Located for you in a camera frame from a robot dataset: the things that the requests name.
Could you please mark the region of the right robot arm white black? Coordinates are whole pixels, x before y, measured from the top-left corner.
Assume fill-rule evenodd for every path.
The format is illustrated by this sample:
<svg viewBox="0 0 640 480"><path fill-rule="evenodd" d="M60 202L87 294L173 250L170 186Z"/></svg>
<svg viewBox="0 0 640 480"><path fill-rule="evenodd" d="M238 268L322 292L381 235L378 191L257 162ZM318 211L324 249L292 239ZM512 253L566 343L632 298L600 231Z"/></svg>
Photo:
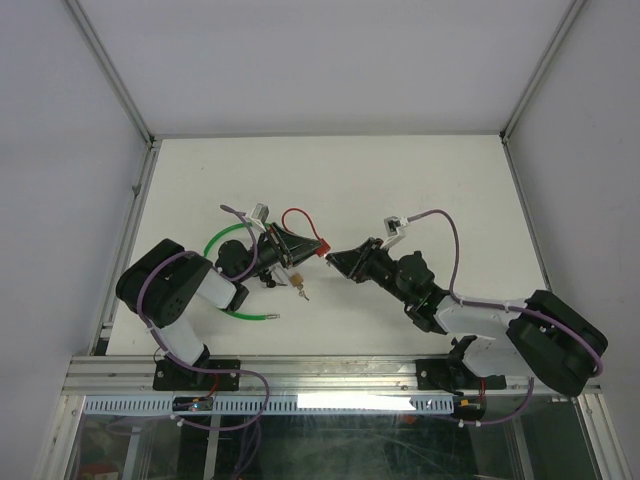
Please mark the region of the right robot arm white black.
<svg viewBox="0 0 640 480"><path fill-rule="evenodd" d="M570 397L603 370L605 335L554 293L537 290L512 301L466 299L437 285L421 252L394 259L380 239L329 253L345 278L372 281L401 301L426 333L451 334L447 376L469 387L490 376L533 377Z"/></svg>

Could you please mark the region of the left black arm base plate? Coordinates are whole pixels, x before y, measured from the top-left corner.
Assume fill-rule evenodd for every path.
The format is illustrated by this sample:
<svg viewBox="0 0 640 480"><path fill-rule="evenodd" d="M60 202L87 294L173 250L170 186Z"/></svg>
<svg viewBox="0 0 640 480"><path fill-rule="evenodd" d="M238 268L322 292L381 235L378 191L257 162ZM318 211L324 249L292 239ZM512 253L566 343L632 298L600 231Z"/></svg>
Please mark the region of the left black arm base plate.
<svg viewBox="0 0 640 480"><path fill-rule="evenodd" d="M210 391L216 386L217 392L235 392L239 390L240 375L235 373L205 374L181 367L171 360L156 362L152 389L154 391Z"/></svg>

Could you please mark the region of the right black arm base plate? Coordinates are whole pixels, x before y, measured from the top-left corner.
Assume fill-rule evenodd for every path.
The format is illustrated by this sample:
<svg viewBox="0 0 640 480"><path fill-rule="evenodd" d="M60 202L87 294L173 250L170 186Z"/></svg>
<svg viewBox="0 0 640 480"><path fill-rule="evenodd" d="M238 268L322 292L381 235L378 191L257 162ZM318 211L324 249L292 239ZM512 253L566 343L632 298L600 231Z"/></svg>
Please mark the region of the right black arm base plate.
<svg viewBox="0 0 640 480"><path fill-rule="evenodd" d="M463 364L453 364L445 358L423 358L415 361L418 389L442 390L461 395L466 390L505 390L506 379L502 375L479 377Z"/></svg>

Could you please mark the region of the black-headed key pair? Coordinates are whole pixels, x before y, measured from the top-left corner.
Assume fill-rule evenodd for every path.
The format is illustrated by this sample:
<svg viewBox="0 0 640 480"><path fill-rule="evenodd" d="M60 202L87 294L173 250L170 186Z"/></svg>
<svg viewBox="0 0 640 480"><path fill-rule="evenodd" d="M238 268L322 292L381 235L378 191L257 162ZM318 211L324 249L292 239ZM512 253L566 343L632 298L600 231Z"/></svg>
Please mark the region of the black-headed key pair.
<svg viewBox="0 0 640 480"><path fill-rule="evenodd" d="M277 287L287 287L287 284L273 279L267 279L266 281L263 281L263 286L268 289L273 289Z"/></svg>

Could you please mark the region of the green cable bike lock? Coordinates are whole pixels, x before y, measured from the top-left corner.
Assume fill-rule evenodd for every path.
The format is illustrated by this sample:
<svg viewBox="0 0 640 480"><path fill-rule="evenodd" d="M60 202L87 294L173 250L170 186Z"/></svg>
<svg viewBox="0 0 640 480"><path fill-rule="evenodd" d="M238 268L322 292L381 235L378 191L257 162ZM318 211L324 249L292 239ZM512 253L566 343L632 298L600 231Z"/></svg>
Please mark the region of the green cable bike lock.
<svg viewBox="0 0 640 480"><path fill-rule="evenodd" d="M244 229L244 225L242 223L236 223L236 224L228 226L228 227L224 228L223 230L219 231L218 233L216 233L209 240L209 242L206 244L206 246L204 248L203 255L205 257L207 257L209 255L209 253L211 252L211 250L213 249L213 247L219 241L221 241L225 236L229 235L230 233L232 233L232 232L234 232L236 230L240 230L240 229ZM239 320L254 321L254 322L275 320L275 319L279 319L280 318L280 315L276 314L276 313L272 313L272 314L245 314L245 313L231 312L231 311L226 311L226 310L222 310L222 313L226 314L227 316L239 319Z"/></svg>

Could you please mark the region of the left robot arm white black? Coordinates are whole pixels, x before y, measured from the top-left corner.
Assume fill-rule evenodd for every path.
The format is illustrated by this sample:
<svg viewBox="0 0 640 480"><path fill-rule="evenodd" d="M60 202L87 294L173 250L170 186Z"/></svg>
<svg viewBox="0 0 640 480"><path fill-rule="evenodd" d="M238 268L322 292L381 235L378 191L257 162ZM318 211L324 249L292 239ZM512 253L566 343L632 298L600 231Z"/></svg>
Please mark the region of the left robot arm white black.
<svg viewBox="0 0 640 480"><path fill-rule="evenodd" d="M193 298L234 313L249 295L245 281L257 277L273 288L274 267L296 267L325 247L323 240L296 235L277 223L253 235L251 246L236 239L222 243L215 261L164 239L121 275L116 297L150 329L175 364L175 377L194 389L206 383L210 366L209 350L185 316Z"/></svg>

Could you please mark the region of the brass padlock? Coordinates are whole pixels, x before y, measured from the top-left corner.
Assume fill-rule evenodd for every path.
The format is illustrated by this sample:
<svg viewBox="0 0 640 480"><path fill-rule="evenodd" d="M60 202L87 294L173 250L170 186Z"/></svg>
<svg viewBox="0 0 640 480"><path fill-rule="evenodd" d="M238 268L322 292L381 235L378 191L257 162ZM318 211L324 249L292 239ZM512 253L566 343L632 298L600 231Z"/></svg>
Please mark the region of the brass padlock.
<svg viewBox="0 0 640 480"><path fill-rule="evenodd" d="M303 277L296 271L276 267L273 270L274 276L281 284L290 285L296 289L302 289L304 285Z"/></svg>

